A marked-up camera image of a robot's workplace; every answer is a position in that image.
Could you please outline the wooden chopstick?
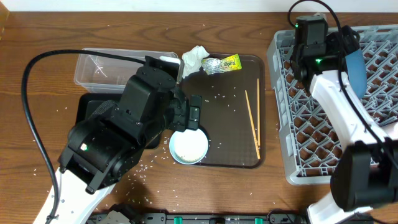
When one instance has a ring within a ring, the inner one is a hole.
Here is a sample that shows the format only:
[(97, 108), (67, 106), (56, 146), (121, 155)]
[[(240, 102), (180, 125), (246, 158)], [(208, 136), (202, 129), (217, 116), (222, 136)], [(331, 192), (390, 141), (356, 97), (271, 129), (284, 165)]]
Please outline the wooden chopstick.
[(257, 79), (257, 145), (261, 146), (261, 104), (260, 104), (260, 83)]
[(254, 147), (255, 147), (255, 150), (256, 150), (256, 156), (257, 156), (257, 159), (260, 160), (261, 159), (261, 155), (260, 155), (260, 152), (259, 152), (259, 146), (258, 146), (257, 136), (256, 136), (256, 129), (254, 127), (254, 120), (253, 120), (253, 117), (252, 117), (251, 105), (250, 105), (250, 102), (249, 102), (249, 97), (248, 97), (247, 90), (245, 90), (244, 93), (245, 93), (245, 97), (246, 97), (246, 104), (247, 104), (247, 109), (248, 109), (249, 121), (250, 121), (250, 124), (251, 124), (251, 130), (252, 130), (252, 136), (253, 136), (253, 140), (254, 140)]

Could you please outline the yellow foil snack wrapper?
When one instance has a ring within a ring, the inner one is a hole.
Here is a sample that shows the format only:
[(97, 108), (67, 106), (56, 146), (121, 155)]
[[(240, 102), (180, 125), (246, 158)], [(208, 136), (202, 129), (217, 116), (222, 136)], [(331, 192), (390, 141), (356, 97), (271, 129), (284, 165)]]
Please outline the yellow foil snack wrapper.
[(207, 75), (231, 72), (242, 69), (242, 64), (238, 54), (234, 54), (223, 59), (204, 58), (201, 61), (201, 65)]

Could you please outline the white tissue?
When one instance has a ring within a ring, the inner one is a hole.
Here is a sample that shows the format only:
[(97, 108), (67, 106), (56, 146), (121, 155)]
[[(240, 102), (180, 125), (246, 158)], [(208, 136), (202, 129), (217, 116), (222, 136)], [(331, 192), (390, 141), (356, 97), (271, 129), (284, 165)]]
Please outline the white tissue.
[(203, 46), (195, 46), (189, 52), (182, 55), (184, 62), (182, 78), (187, 78), (190, 74), (198, 72), (201, 68), (201, 61), (207, 58), (210, 54)]

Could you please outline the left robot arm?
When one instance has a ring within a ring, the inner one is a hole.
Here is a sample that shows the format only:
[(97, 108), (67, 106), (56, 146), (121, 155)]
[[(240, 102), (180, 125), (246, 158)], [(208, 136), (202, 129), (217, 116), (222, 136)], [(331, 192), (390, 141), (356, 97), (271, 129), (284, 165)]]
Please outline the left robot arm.
[(201, 97), (188, 99), (178, 87), (183, 60), (146, 56), (119, 101), (103, 102), (70, 130), (55, 173), (57, 186), (36, 223), (84, 223), (145, 147), (164, 130), (197, 130)]

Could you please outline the dark blue plate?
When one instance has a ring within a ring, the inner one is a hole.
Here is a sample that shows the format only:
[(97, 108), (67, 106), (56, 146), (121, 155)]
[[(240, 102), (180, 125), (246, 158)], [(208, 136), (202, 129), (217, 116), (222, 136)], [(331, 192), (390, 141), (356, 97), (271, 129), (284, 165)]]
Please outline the dark blue plate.
[(366, 67), (363, 52), (358, 49), (345, 57), (349, 83), (356, 96), (361, 99), (367, 89)]

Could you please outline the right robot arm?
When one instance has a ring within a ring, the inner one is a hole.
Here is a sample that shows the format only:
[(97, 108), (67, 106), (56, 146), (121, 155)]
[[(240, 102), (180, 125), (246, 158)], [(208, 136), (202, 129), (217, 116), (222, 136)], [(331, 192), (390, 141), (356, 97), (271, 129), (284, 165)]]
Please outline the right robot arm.
[(343, 152), (330, 193), (307, 209), (309, 223), (341, 223), (397, 201), (397, 136), (366, 111), (366, 69), (359, 34), (349, 26), (329, 32), (323, 16), (300, 16), (293, 24), (290, 66), (318, 101)]

